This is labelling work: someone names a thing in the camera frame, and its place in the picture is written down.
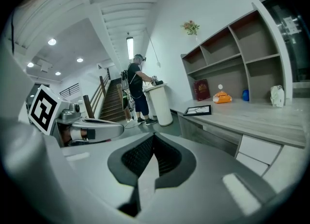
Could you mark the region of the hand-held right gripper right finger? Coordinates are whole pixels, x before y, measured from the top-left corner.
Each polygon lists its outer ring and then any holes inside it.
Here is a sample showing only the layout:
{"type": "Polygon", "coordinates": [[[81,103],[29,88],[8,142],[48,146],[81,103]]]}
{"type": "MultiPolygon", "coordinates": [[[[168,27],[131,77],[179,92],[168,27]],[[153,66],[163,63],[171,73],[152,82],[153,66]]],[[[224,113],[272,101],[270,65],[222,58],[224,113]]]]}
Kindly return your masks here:
{"type": "Polygon", "coordinates": [[[275,197],[272,187],[229,154],[161,133],[182,154],[178,167],[162,176],[149,204],[137,215],[147,224],[239,223],[275,197]]]}

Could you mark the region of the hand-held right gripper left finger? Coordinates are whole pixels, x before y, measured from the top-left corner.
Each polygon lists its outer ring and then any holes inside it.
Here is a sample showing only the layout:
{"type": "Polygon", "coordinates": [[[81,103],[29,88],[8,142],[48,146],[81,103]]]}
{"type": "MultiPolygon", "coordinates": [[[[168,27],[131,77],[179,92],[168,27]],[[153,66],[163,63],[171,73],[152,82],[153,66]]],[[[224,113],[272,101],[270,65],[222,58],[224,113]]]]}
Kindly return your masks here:
{"type": "Polygon", "coordinates": [[[153,133],[139,134],[62,150],[77,181],[96,200],[81,197],[81,214],[96,221],[154,221],[151,204],[141,200],[155,191],[153,139],[153,133]]]}

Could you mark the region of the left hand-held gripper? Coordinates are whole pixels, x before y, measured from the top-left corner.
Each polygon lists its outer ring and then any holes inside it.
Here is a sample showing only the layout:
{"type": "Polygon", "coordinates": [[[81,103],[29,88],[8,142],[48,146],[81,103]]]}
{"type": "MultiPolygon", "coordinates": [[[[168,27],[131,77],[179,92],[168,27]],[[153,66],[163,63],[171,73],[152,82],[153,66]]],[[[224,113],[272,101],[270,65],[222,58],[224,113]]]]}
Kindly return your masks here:
{"type": "Polygon", "coordinates": [[[101,119],[81,118],[79,104],[41,85],[28,117],[43,134],[56,138],[60,146],[102,143],[119,137],[124,126],[101,119]]]}

